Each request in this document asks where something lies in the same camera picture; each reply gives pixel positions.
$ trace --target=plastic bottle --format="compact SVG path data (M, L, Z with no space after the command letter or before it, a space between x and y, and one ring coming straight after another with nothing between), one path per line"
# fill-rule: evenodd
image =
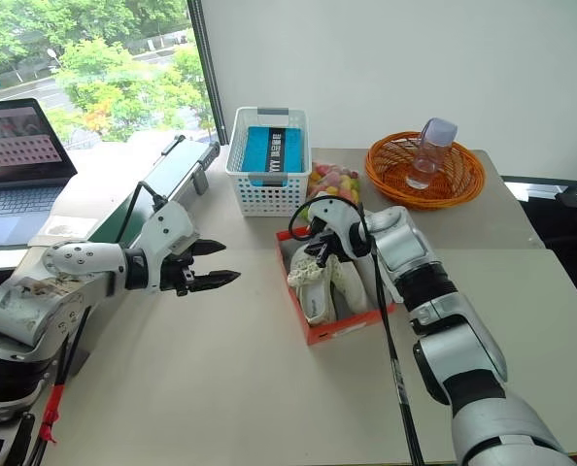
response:
M441 118L430 119L423 128L420 148L405 182L415 189L426 189L451 150L455 136L455 124Z

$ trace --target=orange box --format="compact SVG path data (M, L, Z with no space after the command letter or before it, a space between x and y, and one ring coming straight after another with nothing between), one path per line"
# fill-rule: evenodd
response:
M304 226L301 228L295 228L295 233L298 235L304 235L307 233L307 227ZM284 255L282 252L282 242L294 241L294 240L292 239L288 231L280 231L276 233L276 239L278 241L276 244L278 259L280 261L284 277L286 277L289 271L285 266ZM337 320L332 323L325 323L322 325L311 327L308 324L308 320L306 320L306 316L301 310L301 306L299 305L299 300L297 299L295 290L291 288L288 283L287 283L287 289L288 294L290 295L290 299L292 300L292 304L294 305L295 311L297 313L297 318L299 319L299 323L301 324L301 328L304 331L304 335L306 337L306 343L308 345L324 342L325 340L331 340L332 338L340 337L341 335L345 335L346 333L353 332L354 330L358 330L359 328L365 327L367 325L372 325L373 323L381 321L379 309L376 308L373 311L369 311L367 313L357 314L355 316L343 318L341 320ZM388 305L388 314L391 313L393 310L394 310L394 304L390 303Z

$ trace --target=orange wicker basket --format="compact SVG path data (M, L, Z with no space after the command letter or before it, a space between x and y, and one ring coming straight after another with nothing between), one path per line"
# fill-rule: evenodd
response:
M426 189L405 182L419 148L421 133L406 131L378 141L366 155L366 173L377 188L396 204L433 211L471 201L485 184L485 170L476 156L453 143L449 156Z

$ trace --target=table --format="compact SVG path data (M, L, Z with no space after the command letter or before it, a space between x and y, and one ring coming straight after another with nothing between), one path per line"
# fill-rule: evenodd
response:
M359 168L364 151L333 153ZM500 343L508 386L577 451L577 292L490 167L474 204L416 223ZM221 161L209 183L189 211L203 237L228 249L197 258L194 270L242 276L185 298L131 292L95 314L93 353L68 385L46 464L407 462L381 325L308 348L274 252L288 220L241 217ZM381 207L363 192L366 208ZM455 223L466 228L456 234ZM450 412L423 387L402 306L390 324L424 458L451 461Z

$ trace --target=white wall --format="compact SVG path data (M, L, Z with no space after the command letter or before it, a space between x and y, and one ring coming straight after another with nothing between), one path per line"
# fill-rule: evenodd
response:
M224 117L306 110L313 147L434 116L503 175L577 179L577 0L204 0Z

